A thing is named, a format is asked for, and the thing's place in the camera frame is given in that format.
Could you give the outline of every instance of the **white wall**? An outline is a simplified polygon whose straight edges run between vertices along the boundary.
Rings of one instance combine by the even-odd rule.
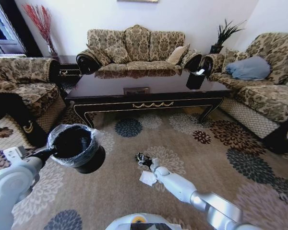
[[[259,0],[245,28],[234,46],[241,51],[262,33],[288,33],[288,0]]]
[[[258,0],[159,0],[159,3],[116,0],[16,0],[44,56],[47,46],[21,5],[42,4],[52,14],[52,33],[61,55],[86,49],[86,32],[92,28],[125,30],[140,24],[149,30],[178,30],[186,34],[191,48],[208,53],[217,41],[217,28],[224,19],[247,20]],[[233,35],[227,44],[235,44]]]

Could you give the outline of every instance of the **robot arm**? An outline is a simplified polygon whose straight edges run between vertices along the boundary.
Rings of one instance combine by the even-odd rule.
[[[0,170],[0,230],[11,229],[14,205],[32,192],[33,186],[39,180],[40,169],[52,154],[46,150],[22,160],[23,152],[24,149],[17,147],[4,151],[12,165]]]
[[[189,203],[207,214],[207,222],[217,230],[259,230],[251,224],[242,223],[242,211],[229,201],[214,193],[201,193],[193,183],[167,168],[159,166],[158,159],[152,159],[151,171],[156,179],[177,199]]]

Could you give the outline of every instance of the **dried red branches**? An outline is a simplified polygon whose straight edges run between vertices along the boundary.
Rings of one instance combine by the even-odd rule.
[[[44,6],[33,6],[24,4],[23,9],[26,14],[31,18],[34,25],[38,28],[40,34],[49,45],[51,54],[56,54],[50,37],[51,15],[48,9]]]

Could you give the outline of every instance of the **coffee table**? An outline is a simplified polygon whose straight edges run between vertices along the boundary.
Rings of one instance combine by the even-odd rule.
[[[203,123],[230,92],[186,70],[97,71],[83,75],[66,100],[74,101],[74,111],[90,127],[89,113],[207,106]]]

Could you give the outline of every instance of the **floor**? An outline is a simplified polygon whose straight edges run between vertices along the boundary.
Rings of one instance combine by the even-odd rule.
[[[106,159],[80,174],[49,159],[33,193],[13,210],[13,230],[102,230],[131,213],[158,214],[183,229],[211,229],[204,214],[179,202],[162,184],[139,181],[134,156],[161,165],[243,209],[244,220],[263,229],[288,230],[288,155],[267,151],[251,133],[219,110],[205,124],[196,109],[92,114],[103,135]],[[60,123],[81,123],[68,109]],[[0,168],[9,163],[0,155]]]

